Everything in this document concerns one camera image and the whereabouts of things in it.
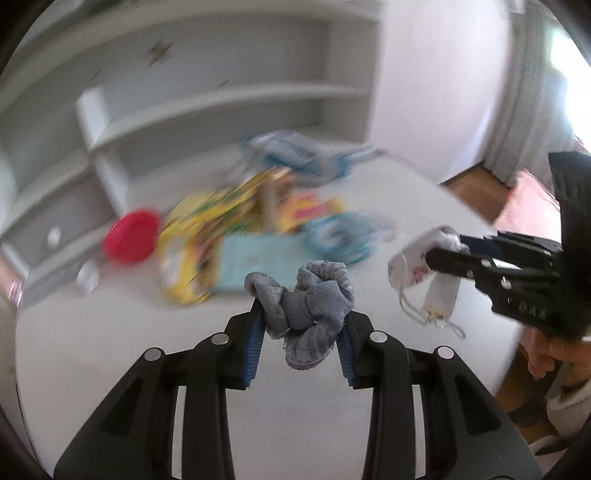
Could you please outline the person's right hand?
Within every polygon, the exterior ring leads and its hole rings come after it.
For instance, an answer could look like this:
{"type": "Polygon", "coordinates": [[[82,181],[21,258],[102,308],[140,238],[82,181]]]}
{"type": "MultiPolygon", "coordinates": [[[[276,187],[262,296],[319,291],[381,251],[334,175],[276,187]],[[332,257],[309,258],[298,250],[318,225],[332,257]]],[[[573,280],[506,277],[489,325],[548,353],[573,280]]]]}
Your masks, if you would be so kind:
{"type": "Polygon", "coordinates": [[[584,384],[590,379],[590,343],[549,337],[542,331],[527,327],[522,336],[527,353],[528,369],[535,378],[544,378],[555,370],[559,362],[571,364],[564,380],[566,387],[584,384]]]}

